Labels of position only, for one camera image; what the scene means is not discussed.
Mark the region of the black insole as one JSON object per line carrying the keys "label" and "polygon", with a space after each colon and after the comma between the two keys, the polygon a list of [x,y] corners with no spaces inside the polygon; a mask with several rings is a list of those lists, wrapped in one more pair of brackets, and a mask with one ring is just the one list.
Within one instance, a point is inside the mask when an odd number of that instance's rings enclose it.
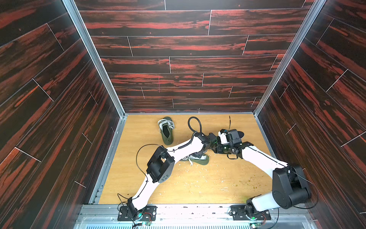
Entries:
{"label": "black insole", "polygon": [[244,132],[242,131],[237,131],[239,138],[243,138],[245,136]]}

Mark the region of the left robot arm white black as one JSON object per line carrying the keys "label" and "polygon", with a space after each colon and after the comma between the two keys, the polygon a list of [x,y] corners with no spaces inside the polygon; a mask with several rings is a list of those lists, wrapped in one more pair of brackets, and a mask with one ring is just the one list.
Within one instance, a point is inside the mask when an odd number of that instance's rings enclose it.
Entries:
{"label": "left robot arm white black", "polygon": [[207,165],[209,156],[206,152],[217,148],[217,137],[210,133],[194,132],[191,139],[174,147],[159,146],[147,163],[147,170],[143,184],[136,195],[129,198],[127,206],[133,214],[140,213],[148,203],[151,195],[159,184],[167,181],[171,176],[174,165],[182,161]]}

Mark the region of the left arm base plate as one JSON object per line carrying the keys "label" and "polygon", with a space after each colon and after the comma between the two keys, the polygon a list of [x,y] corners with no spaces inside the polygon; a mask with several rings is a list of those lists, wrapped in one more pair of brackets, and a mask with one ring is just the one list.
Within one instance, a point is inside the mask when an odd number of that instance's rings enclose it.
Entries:
{"label": "left arm base plate", "polygon": [[155,221],[157,206],[147,205],[142,210],[131,210],[128,206],[120,206],[117,221]]}

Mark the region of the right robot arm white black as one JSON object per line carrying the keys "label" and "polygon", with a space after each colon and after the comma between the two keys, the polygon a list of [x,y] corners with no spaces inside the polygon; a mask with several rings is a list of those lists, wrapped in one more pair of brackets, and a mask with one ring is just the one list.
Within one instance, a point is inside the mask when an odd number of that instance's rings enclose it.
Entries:
{"label": "right robot arm white black", "polygon": [[250,142],[243,142],[244,133],[232,130],[220,130],[213,151],[217,154],[235,155],[252,163],[272,179],[272,190],[264,195],[250,198],[246,202],[249,214],[268,209],[288,209],[311,199],[312,192],[300,166],[291,166],[255,147]]}

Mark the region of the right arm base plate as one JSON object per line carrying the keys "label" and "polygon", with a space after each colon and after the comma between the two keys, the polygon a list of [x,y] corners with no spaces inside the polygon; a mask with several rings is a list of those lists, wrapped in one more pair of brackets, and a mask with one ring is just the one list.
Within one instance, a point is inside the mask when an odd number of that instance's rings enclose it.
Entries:
{"label": "right arm base plate", "polygon": [[250,221],[267,221],[271,220],[271,215],[268,210],[257,211],[251,205],[232,205],[228,213],[233,220],[250,220]]}

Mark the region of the green shoe white laces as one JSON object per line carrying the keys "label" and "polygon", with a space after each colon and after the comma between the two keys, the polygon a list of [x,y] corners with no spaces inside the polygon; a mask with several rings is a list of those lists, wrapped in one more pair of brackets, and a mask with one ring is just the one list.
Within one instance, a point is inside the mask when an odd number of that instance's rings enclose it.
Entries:
{"label": "green shoe white laces", "polygon": [[190,166],[193,166],[193,164],[205,166],[209,163],[209,156],[206,153],[193,153],[186,157],[183,157],[180,161],[188,161],[190,163]]}
{"label": "green shoe white laces", "polygon": [[159,132],[162,135],[162,139],[165,145],[169,146],[173,143],[173,129],[175,128],[174,122],[168,116],[158,121]]}

